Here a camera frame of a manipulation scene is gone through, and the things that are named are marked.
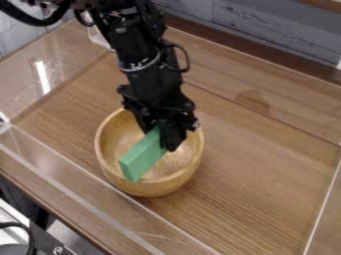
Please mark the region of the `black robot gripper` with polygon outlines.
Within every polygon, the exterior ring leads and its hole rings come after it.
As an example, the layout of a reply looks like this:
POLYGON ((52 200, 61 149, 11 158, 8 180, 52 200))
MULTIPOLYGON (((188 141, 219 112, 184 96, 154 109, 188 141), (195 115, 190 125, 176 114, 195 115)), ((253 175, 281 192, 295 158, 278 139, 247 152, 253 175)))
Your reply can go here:
POLYGON ((182 69, 175 53, 155 53, 138 59, 119 58, 128 83, 119 86, 124 108, 132 112, 143 133, 160 130, 160 146, 174 152, 196 129, 194 102, 180 90, 182 69))

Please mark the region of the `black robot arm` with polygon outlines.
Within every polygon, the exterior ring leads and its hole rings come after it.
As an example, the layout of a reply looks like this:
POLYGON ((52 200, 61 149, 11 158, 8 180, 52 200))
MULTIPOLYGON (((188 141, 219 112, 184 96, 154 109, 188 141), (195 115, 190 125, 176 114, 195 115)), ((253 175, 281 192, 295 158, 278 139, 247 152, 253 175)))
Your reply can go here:
POLYGON ((182 74, 175 52, 180 46, 164 38, 164 14, 151 0, 20 0, 29 6, 55 6, 51 16, 31 16, 9 0, 0 0, 0 12, 21 23, 45 27, 61 20, 67 12, 80 17, 87 12, 85 27, 99 29, 116 52, 120 71, 128 82, 117 87, 123 107, 136 119, 142 131, 160 130, 160 147, 178 149, 186 133, 196 129, 194 102, 180 91, 182 74))

